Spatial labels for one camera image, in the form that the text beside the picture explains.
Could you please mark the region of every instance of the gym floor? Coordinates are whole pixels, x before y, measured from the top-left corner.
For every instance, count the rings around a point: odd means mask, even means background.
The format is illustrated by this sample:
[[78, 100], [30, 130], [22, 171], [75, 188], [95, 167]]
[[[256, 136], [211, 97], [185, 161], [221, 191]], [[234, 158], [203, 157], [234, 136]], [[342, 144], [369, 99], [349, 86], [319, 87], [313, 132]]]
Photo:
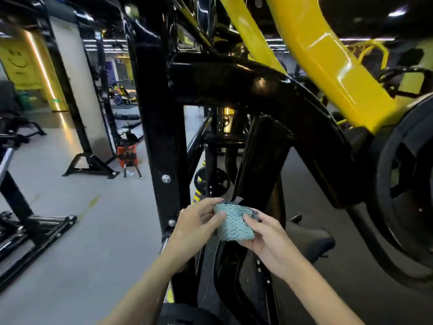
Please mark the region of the gym floor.
[[[36, 214], [75, 214], [79, 222], [0, 295], [2, 324], [94, 325], [150, 266], [161, 247], [144, 142], [137, 147], [143, 180], [136, 174], [119, 175], [114, 180], [84, 174], [64, 178], [61, 174], [80, 147], [74, 129], [53, 124], [56, 116], [69, 122], [68, 114], [57, 114], [40, 123], [48, 135], [32, 137], [21, 147], [10, 172]], [[187, 142], [202, 120], [195, 108], [185, 108]], [[120, 171], [117, 161], [111, 167]], [[294, 150], [281, 175], [287, 218], [301, 213], [301, 225], [323, 226], [335, 237], [335, 249], [315, 265], [367, 325], [432, 323], [433, 299], [401, 286], [384, 273], [349, 217], [330, 206]], [[359, 207], [367, 216], [365, 207]], [[3, 210], [8, 206], [2, 199]], [[426, 271], [385, 246], [408, 272]], [[211, 247], [207, 260], [212, 259]], [[211, 264], [207, 262], [203, 269], [209, 272]], [[200, 285], [205, 290], [200, 293], [199, 305], [219, 314], [225, 323], [236, 324], [217, 300], [209, 305], [209, 295], [215, 297], [211, 277], [202, 277], [205, 283]], [[293, 293], [277, 279], [274, 284], [281, 323], [314, 324]]]

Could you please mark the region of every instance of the knitted fabric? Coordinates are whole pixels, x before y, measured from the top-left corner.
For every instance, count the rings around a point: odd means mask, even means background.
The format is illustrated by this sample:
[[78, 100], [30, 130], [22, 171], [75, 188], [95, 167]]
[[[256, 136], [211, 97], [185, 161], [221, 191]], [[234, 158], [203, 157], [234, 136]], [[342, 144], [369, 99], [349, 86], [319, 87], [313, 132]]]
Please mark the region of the knitted fabric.
[[224, 222], [218, 227], [218, 237], [220, 240], [252, 240], [254, 232], [245, 223], [242, 215], [248, 214], [252, 219], [259, 221], [257, 211], [249, 207], [238, 205], [243, 198], [236, 197], [233, 202], [223, 201], [214, 206], [214, 212], [225, 211], [227, 217]]

